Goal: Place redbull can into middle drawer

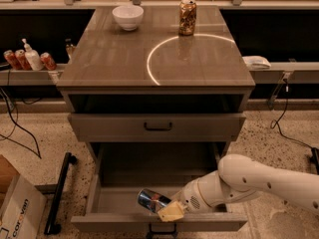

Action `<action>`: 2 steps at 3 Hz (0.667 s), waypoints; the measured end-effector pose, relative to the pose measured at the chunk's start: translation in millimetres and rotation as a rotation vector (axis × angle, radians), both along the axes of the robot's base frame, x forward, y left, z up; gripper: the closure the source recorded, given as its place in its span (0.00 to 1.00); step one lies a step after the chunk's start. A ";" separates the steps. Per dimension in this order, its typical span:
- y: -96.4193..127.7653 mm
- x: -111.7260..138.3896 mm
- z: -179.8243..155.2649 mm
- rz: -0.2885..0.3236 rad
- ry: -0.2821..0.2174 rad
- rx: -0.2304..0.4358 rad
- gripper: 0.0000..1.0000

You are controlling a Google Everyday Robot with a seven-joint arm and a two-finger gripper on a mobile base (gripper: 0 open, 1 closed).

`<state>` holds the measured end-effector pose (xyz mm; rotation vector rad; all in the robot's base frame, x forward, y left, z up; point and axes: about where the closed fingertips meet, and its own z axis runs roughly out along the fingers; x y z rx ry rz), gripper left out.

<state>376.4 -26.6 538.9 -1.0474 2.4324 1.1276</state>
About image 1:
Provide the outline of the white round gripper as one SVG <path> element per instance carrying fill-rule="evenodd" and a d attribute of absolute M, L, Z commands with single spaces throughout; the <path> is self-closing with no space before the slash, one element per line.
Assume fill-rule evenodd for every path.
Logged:
<path fill-rule="evenodd" d="M 224 183 L 217 171 L 199 177 L 185 185 L 176 193 L 166 207 L 158 211 L 162 222 L 181 219 L 185 211 L 189 213 L 206 213 L 215 206 L 228 203 L 233 199 L 233 192 Z"/>

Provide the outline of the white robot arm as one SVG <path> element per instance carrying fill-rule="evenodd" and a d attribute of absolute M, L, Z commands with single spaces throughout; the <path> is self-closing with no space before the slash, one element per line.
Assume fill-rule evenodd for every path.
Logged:
<path fill-rule="evenodd" d="M 163 222 L 186 213 L 206 213 L 220 204 L 238 203 L 267 192 L 319 214 L 319 176 L 274 168 L 240 154 L 228 154 L 217 170 L 189 182 L 158 211 Z"/>

